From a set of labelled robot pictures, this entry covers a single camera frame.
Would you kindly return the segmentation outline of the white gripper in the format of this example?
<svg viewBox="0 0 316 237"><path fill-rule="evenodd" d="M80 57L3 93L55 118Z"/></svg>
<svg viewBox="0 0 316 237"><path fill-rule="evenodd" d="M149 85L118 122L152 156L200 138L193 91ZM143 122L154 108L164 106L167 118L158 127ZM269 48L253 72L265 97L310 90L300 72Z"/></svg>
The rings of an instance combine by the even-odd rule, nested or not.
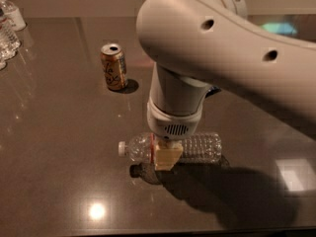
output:
<svg viewBox="0 0 316 237"><path fill-rule="evenodd" d="M202 106L197 112L184 116L169 115L159 110L151 99L147 103L147 122L150 130L161 138L154 147L154 165L156 171L170 171L179 161L184 151L181 140L192 136L201 119Z"/></svg>

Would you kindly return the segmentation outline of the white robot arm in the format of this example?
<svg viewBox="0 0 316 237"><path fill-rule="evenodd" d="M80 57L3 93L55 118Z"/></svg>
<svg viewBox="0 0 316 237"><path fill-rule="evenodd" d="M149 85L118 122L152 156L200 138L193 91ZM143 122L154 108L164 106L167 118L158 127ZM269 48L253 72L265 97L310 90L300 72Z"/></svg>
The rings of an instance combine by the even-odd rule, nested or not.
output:
<svg viewBox="0 0 316 237"><path fill-rule="evenodd" d="M193 135L212 86L315 135L315 44L253 25L245 0L146 0L136 32L154 62L147 120L156 136Z"/></svg>

